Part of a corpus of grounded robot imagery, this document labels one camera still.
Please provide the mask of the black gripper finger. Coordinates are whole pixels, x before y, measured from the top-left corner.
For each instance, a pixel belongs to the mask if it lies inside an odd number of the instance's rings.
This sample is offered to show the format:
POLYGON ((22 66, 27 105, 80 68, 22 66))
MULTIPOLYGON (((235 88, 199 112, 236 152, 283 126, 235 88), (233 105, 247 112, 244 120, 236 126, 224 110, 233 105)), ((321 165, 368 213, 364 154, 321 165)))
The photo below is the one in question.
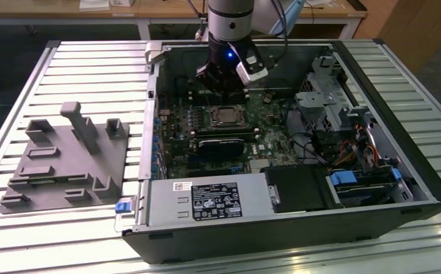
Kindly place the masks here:
POLYGON ((196 79, 220 98, 220 104, 225 105, 232 91, 232 70, 229 67, 220 65, 204 65, 196 70, 196 79))

